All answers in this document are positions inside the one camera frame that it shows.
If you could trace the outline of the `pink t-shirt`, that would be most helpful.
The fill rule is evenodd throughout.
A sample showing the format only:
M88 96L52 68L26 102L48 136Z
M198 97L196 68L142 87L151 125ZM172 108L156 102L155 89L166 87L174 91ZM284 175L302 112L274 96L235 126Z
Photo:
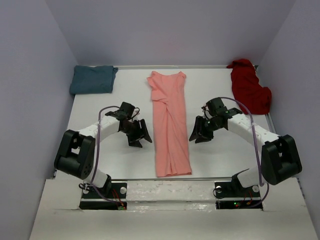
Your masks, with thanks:
M155 171L158 178L192 174L187 133L183 72L163 75L152 71L151 88Z

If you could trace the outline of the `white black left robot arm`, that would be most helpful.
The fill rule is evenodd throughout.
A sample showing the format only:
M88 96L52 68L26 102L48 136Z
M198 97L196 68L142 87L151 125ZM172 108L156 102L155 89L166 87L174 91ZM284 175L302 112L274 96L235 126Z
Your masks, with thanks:
M68 129L62 136L54 168L82 180L82 190L93 190L106 200L112 189L112 178L98 168L100 144L119 132L126 135L130 147L142 148L141 140L151 143L145 120L137 119L139 113L138 107L122 102L120 106L102 108L96 123L80 130Z

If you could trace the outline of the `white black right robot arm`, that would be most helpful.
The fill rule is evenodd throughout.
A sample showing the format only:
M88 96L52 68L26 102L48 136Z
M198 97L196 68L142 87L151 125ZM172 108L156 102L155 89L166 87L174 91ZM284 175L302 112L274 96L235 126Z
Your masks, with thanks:
M294 138L278 135L254 123L253 116L238 108L227 108L223 98L209 100L202 107L203 115L195 118L189 141L206 143L214 131L226 129L254 147L257 166L234 174L230 182L214 188L218 199L241 197L253 187L275 186L302 171L302 163Z

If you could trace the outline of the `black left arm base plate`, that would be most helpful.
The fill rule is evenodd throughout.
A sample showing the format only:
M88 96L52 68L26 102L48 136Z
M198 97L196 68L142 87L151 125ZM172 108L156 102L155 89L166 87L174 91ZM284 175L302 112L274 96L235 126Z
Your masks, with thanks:
M82 190L79 208L81 210L111 210L122 211L127 209L126 181L112 181L110 188L97 188L88 183L80 183L78 187Z

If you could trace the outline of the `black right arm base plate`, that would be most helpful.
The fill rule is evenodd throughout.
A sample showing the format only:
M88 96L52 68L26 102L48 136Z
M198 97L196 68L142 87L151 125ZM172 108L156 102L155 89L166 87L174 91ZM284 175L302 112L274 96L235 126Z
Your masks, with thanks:
M231 182L218 181L214 183L212 193L217 210L263 209L258 185L234 190Z

